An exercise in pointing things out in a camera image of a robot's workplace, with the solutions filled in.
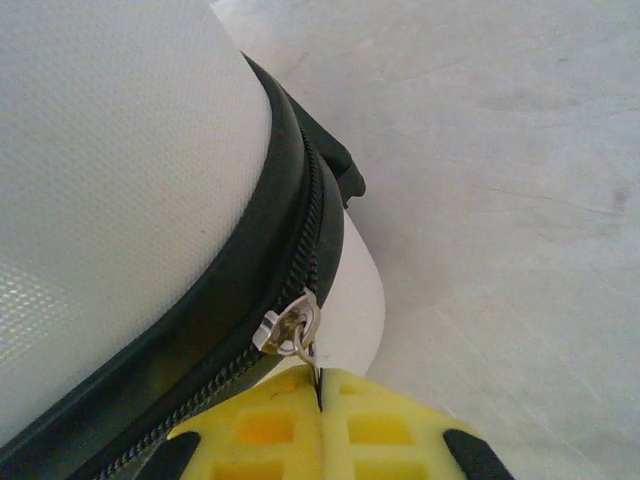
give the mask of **white textured fabric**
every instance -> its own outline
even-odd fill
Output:
[[[270,131],[206,2],[2,10],[0,445],[193,284]]]

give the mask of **white plastic piece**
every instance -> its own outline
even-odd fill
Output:
[[[318,365],[365,375],[380,346],[384,319],[380,275],[345,212],[342,257],[316,334]],[[269,376],[300,363],[297,357],[288,357]]]

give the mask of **concrete floor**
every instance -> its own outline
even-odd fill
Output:
[[[637,479],[640,3],[213,7],[366,176],[369,376],[475,425],[517,479]]]

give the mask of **black zipper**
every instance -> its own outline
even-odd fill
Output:
[[[298,245],[282,290],[272,308],[276,312],[282,311],[298,298],[305,287],[315,293],[318,280],[315,247],[322,216],[322,176],[317,153],[305,133],[301,131],[301,134],[309,166],[309,195]],[[198,388],[164,421],[152,428],[134,445],[104,467],[93,477],[93,480],[108,480],[131,461],[157,445],[174,427],[199,413],[202,407],[210,404],[216,396],[256,365],[264,355],[250,342],[229,364],[219,370],[213,379]]]

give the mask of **square hole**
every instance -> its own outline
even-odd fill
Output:
[[[283,462],[220,464],[213,470],[212,480],[282,480]]]
[[[382,462],[358,460],[356,480],[428,480],[424,465],[412,462]]]
[[[242,417],[236,438],[239,443],[258,445],[291,443],[295,422],[289,412],[249,412]]]
[[[362,445],[411,445],[407,422],[396,415],[367,413],[347,421],[349,441]]]

